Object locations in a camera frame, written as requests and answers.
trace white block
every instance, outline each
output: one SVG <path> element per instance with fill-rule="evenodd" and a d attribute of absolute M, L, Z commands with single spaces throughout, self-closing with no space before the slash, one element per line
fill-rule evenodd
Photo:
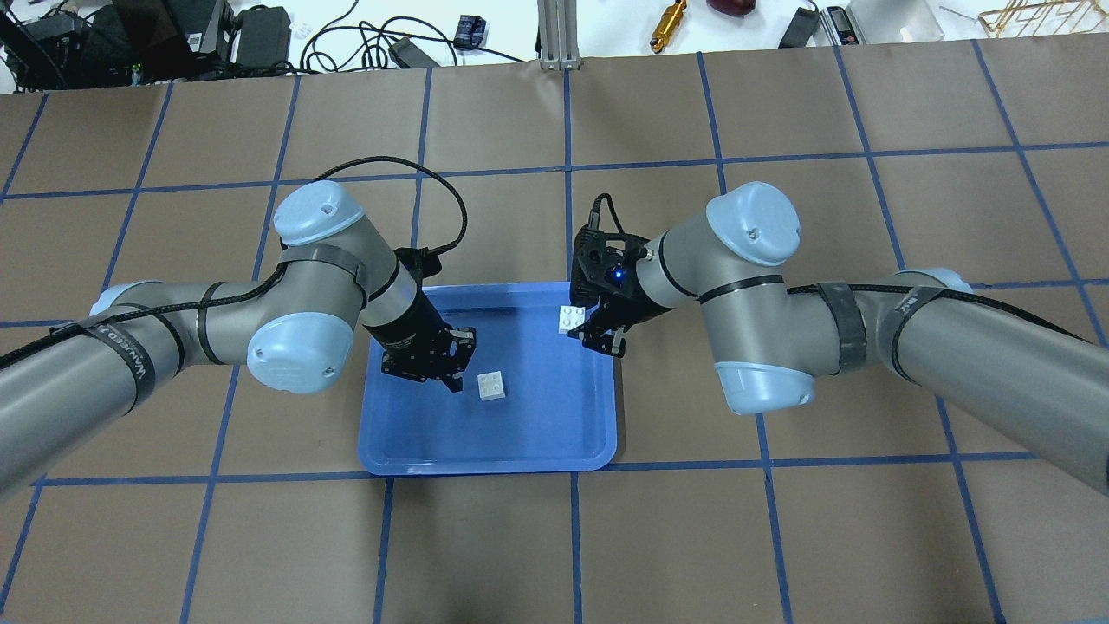
<path fill-rule="evenodd" d="M 505 398 L 505 382 L 500 378 L 500 371 L 478 376 L 478 396 L 482 401 Z"/>
<path fill-rule="evenodd" d="M 570 334 L 586 324 L 586 308 L 573 305 L 562 305 L 558 311 L 558 334 Z"/>

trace wire rack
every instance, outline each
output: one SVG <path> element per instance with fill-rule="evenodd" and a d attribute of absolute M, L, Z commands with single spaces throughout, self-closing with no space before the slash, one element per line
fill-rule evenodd
<path fill-rule="evenodd" d="M 1109 30 L 1102 0 L 1010 0 L 1004 9 L 979 14 L 978 21 L 996 39 Z"/>

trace blue plastic tray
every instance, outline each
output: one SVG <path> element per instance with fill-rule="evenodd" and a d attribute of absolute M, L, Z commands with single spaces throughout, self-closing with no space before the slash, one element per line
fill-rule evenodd
<path fill-rule="evenodd" d="M 380 371 L 369 350 L 358 459 L 380 475 L 597 470 L 617 450 L 612 360 L 558 334 L 567 282 L 426 288 L 444 319 L 477 330 L 457 395 Z M 505 399 L 478 398 L 501 371 Z"/>

